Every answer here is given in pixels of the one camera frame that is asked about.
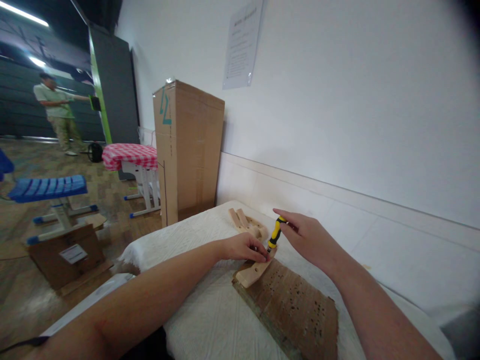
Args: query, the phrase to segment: white tablecloth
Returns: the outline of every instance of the white tablecloth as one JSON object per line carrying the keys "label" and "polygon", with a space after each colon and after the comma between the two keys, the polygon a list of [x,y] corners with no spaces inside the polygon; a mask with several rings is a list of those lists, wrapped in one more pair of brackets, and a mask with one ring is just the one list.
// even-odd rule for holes
{"label": "white tablecloth", "polygon": [[[212,240],[237,234],[228,209],[243,209],[273,230],[275,220],[238,201],[229,201],[184,221],[145,235],[127,246],[121,259],[144,272],[178,254]],[[333,282],[303,259],[281,235],[276,259],[335,301],[338,309],[338,358],[365,359],[352,320]],[[196,286],[164,325],[167,346],[181,359],[287,359],[269,332],[232,286],[243,261],[220,261]],[[440,329],[419,308],[386,289],[410,321],[443,359],[455,359]]]}

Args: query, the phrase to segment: forearm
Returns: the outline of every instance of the forearm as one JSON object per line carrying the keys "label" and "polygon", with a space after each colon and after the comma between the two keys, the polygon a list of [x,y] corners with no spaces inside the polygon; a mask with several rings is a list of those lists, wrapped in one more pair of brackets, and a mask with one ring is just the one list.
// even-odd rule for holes
{"label": "forearm", "polygon": [[87,96],[80,96],[80,95],[71,95],[73,99],[80,100],[80,101],[90,101],[90,98]]}
{"label": "forearm", "polygon": [[41,101],[40,104],[42,104],[45,107],[59,107],[60,105],[65,104],[64,101]]}
{"label": "forearm", "polygon": [[347,253],[327,275],[340,291],[366,358],[440,359],[381,286]]}
{"label": "forearm", "polygon": [[119,358],[163,325],[220,258],[219,242],[213,241],[154,266],[72,321],[37,358],[67,358],[74,353]]}

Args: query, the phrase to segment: poster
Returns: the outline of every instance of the poster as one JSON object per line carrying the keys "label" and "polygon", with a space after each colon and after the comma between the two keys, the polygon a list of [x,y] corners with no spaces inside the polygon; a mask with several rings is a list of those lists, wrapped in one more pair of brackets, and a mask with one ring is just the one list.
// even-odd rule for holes
{"label": "poster", "polygon": [[254,71],[263,0],[253,0],[230,19],[223,89],[250,86]]}

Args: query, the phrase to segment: yellow screwdriver handle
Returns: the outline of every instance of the yellow screwdriver handle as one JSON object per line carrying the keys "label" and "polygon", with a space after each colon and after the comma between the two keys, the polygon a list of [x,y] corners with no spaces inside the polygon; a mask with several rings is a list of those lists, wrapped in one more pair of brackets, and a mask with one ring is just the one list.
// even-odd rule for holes
{"label": "yellow screwdriver handle", "polygon": [[280,237],[280,234],[282,231],[280,230],[280,223],[287,223],[287,220],[285,220],[282,216],[279,216],[278,219],[275,222],[275,229],[273,229],[273,232],[271,233],[271,239],[268,241],[268,247],[275,249],[277,247],[277,240]]}

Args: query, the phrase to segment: hand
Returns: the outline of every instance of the hand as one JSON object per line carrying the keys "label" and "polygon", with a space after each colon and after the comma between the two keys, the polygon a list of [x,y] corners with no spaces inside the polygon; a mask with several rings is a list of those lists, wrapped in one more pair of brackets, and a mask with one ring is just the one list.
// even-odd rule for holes
{"label": "hand", "polygon": [[273,211],[288,222],[281,223],[280,229],[293,248],[327,275],[334,272],[343,260],[348,260],[347,252],[317,219],[275,208]]}
{"label": "hand", "polygon": [[253,260],[257,263],[270,260],[267,249],[249,232],[218,240],[218,246],[222,260]]}

